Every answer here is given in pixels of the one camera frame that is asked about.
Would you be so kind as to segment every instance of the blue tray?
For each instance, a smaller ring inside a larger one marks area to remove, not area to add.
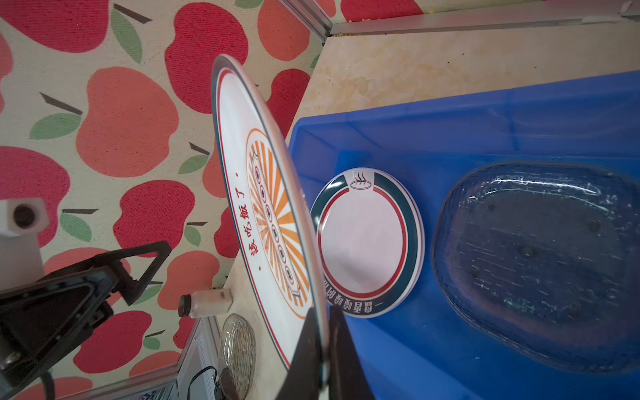
[[[430,249],[446,196],[482,165],[552,159],[640,179],[640,71],[302,118],[289,148],[309,206],[350,168],[400,180]],[[640,371],[564,372],[473,329],[435,282],[430,253],[400,306],[348,323],[380,400],[640,398]]]

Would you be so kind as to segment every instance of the orange sunburst pattern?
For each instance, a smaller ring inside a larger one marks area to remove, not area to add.
[[[304,318],[312,299],[289,197],[269,142],[254,129],[247,141],[249,191],[269,268],[287,304]]]

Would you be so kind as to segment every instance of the green leaf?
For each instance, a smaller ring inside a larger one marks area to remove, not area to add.
[[[240,8],[256,8],[264,0],[236,0],[236,6]]]
[[[153,286],[149,286],[147,287],[147,290],[145,290],[142,295],[140,296],[139,299],[136,300],[136,302],[134,304],[140,304],[140,303],[144,303],[145,301],[149,300],[150,298],[154,297],[156,294],[158,294],[158,292],[160,291],[160,289],[162,289],[162,285],[153,285]]]
[[[157,340],[155,337],[145,337],[145,340],[142,342],[143,346],[147,349],[158,350],[160,348],[160,340]]]
[[[186,237],[189,243],[193,244],[194,246],[200,246],[200,233],[191,225],[187,225],[186,227],[184,227],[184,237]]]
[[[209,156],[200,154],[199,156],[193,156],[180,165],[178,173],[189,173],[201,169],[209,159]]]
[[[81,120],[79,115],[69,113],[46,116],[33,124],[29,139],[54,139],[68,135],[78,129]]]
[[[91,241],[91,228],[78,216],[63,212],[60,216],[60,226],[73,237],[85,242]]]
[[[142,43],[131,22],[118,10],[111,12],[111,30],[124,51],[138,64],[142,61]]]
[[[315,68],[316,67],[316,64],[318,63],[318,58],[320,58],[320,54],[318,54],[316,56],[316,58],[314,58],[314,60],[311,61],[311,68]]]

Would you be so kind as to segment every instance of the apple pattern wallpaper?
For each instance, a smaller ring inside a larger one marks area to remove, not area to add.
[[[334,24],[539,0],[315,0]]]
[[[322,44],[278,0],[0,1],[0,198],[41,197],[47,273],[167,240],[136,304],[52,370],[58,397],[174,364],[182,294],[221,287],[238,252],[211,116],[221,53],[252,76],[282,132]],[[139,278],[151,258],[124,262]],[[18,400],[43,399],[39,381]]]

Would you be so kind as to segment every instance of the beige countertop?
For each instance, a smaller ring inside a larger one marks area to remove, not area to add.
[[[639,39],[636,23],[329,38],[291,127],[305,116],[640,70]],[[286,371],[242,256],[225,287],[234,297],[230,312],[256,334],[247,399],[273,399]]]

